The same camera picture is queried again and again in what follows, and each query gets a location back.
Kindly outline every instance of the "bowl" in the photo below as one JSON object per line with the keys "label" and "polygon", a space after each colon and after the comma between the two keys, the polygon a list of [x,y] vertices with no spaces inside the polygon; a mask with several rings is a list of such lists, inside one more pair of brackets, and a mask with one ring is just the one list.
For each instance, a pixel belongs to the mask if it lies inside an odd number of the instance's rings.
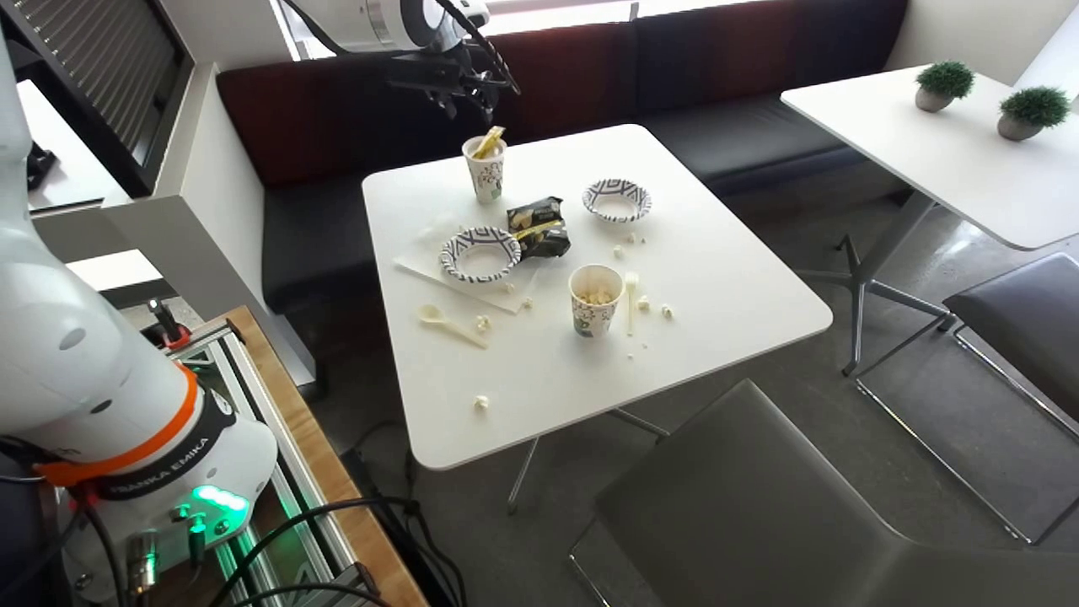
{"label": "bowl", "polygon": [[519,243],[507,229],[475,226],[447,238],[438,263],[463,284],[500,284],[519,263]]}
{"label": "bowl", "polygon": [[636,224],[651,209],[646,191],[631,180],[593,182],[584,206],[607,224]]}

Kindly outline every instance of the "wall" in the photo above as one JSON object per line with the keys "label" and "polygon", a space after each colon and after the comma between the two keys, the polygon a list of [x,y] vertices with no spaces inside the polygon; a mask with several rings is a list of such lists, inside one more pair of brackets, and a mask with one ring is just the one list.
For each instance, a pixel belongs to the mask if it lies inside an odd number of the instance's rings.
{"label": "wall", "polygon": [[250,307],[301,389],[312,358],[262,303],[262,182],[216,89],[218,65],[196,65],[153,199],[111,224],[202,318]]}
{"label": "wall", "polygon": [[1077,97],[1079,112],[1079,6],[1070,15],[1070,19],[1050,36],[1050,45],[1037,49],[1037,58],[1022,71],[1022,83],[1051,83],[1063,89],[1070,97]]}
{"label": "wall", "polygon": [[163,0],[196,65],[245,66],[291,62],[278,0]]}
{"label": "wall", "polygon": [[892,65],[968,62],[1016,81],[1079,0],[912,0]]}

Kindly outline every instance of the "potted plant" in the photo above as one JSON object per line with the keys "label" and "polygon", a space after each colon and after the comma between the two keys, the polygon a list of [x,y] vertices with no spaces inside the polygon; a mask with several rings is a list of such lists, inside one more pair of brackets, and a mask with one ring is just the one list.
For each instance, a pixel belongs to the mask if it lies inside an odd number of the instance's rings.
{"label": "potted plant", "polygon": [[1041,128],[1067,122],[1070,97],[1055,89],[1026,89],[1006,97],[1000,112],[1006,113],[998,122],[998,134],[1022,142],[1037,134]]}
{"label": "potted plant", "polygon": [[918,73],[918,97],[915,106],[921,112],[940,112],[949,108],[955,97],[965,97],[976,83],[976,71],[956,65],[956,62],[940,62],[930,65]]}

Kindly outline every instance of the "white cup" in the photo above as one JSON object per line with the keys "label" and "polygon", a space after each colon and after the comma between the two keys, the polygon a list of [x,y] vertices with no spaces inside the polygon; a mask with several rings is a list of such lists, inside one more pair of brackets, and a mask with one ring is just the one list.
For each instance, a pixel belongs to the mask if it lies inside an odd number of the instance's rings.
{"label": "white cup", "polygon": [[500,148],[487,160],[475,160],[475,146],[481,142],[481,134],[470,139],[463,146],[463,155],[470,161],[470,174],[473,174],[473,191],[480,206],[493,206],[501,199],[501,160],[507,160],[507,142],[500,142]]}
{"label": "white cup", "polygon": [[620,301],[620,272],[609,267],[581,267],[570,275],[573,329],[584,337],[600,337],[609,329],[609,318]]}

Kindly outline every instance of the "gray chair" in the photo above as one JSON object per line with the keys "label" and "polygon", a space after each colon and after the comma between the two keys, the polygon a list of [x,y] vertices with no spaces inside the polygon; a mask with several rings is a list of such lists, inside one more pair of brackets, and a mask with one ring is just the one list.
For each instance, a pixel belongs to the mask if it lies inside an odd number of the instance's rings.
{"label": "gray chair", "polygon": [[1070,256],[1050,256],[965,292],[944,307],[998,349],[1050,402],[1033,393],[1046,412],[1067,412],[1079,420],[1079,267]]}
{"label": "gray chair", "polygon": [[896,532],[753,382],[651,447],[600,493],[596,511],[570,562],[602,604],[618,586],[587,555],[596,529],[640,582],[628,604],[1079,604],[1079,552],[927,545]]}

